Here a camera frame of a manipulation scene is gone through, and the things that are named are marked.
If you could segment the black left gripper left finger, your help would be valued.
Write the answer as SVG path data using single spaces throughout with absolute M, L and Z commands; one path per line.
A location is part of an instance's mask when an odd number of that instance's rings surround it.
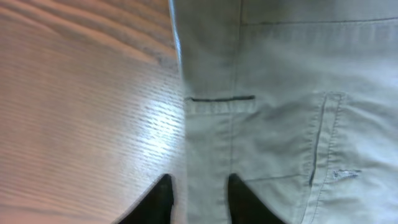
M 171 224 L 174 206 L 172 176 L 163 174 L 117 224 Z

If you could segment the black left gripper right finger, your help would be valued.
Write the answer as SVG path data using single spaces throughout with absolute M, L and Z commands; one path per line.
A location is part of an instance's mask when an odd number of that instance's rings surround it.
M 231 224 L 284 224 L 238 174 L 228 177 L 227 199 Z

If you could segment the beige khaki shorts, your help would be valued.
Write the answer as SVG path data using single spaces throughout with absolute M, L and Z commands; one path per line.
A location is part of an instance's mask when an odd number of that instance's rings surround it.
M 396 0 L 172 0 L 187 221 L 238 174 L 287 223 L 397 222 Z

